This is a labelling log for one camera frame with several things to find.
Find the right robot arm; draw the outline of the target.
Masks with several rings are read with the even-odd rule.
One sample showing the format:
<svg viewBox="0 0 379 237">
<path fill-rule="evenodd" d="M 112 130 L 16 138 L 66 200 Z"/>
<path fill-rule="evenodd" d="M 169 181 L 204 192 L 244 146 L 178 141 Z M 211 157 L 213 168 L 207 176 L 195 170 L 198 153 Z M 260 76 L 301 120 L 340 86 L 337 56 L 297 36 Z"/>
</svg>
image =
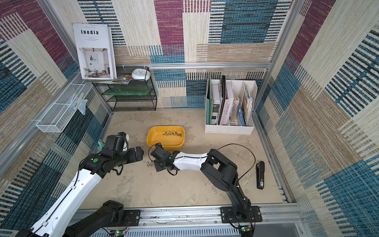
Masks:
<svg viewBox="0 0 379 237">
<path fill-rule="evenodd" d="M 204 154 L 187 154 L 180 151 L 169 152 L 160 143 L 149 149 L 149 158 L 153 158 L 157 172 L 168 171 L 172 176 L 181 170 L 202 172 L 219 190 L 226 192 L 232 204 L 232 218 L 237 222 L 256 220 L 252 203 L 244 194 L 239 183 L 237 165 L 217 149 Z"/>
</svg>

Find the yellow plastic storage box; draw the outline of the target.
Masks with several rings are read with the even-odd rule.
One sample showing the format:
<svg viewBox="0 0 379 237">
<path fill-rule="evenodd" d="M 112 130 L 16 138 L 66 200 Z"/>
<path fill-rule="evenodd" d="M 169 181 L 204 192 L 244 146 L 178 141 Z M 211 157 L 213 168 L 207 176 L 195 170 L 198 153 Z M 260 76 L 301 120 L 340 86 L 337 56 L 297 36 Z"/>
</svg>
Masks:
<svg viewBox="0 0 379 237">
<path fill-rule="evenodd" d="M 154 126 L 148 132 L 147 144 L 160 143 L 165 150 L 180 150 L 185 141 L 185 130 L 177 125 Z"/>
</svg>

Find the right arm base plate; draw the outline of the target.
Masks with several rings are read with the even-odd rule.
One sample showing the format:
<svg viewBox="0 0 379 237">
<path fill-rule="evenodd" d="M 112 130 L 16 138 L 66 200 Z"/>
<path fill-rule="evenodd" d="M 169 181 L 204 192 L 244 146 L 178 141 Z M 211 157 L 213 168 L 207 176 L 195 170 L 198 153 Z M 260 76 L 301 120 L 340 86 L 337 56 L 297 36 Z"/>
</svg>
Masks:
<svg viewBox="0 0 379 237">
<path fill-rule="evenodd" d="M 256 223 L 262 222 L 261 210 L 258 206 L 250 206 L 243 212 L 231 206 L 220 208 L 222 223 Z"/>
</svg>

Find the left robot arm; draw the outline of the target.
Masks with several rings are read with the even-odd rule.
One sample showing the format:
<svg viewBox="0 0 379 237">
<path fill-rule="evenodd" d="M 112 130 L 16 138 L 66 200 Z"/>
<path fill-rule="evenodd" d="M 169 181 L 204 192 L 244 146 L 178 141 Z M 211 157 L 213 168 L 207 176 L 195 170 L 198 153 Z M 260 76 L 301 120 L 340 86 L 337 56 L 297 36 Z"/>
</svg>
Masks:
<svg viewBox="0 0 379 237">
<path fill-rule="evenodd" d="M 89 193 L 111 171 L 121 175 L 123 166 L 142 161 L 141 147 L 130 148 L 124 132 L 110 135 L 102 150 L 84 158 L 72 182 L 53 206 L 31 228 L 21 229 L 18 237 L 89 237 L 108 226 L 128 225 L 123 204 L 109 200 L 96 212 L 70 225 L 74 214 Z"/>
</svg>

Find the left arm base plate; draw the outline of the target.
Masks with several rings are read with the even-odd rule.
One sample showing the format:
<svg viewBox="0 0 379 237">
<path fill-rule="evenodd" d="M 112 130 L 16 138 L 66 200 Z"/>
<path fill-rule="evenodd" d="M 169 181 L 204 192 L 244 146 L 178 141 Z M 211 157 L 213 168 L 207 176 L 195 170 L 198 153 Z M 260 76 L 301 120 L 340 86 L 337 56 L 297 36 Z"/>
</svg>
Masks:
<svg viewBox="0 0 379 237">
<path fill-rule="evenodd" d="M 127 227 L 136 227 L 139 225 L 141 210 L 112 210 L 102 214 L 99 220 L 99 228 L 118 227 L 125 229 Z"/>
</svg>

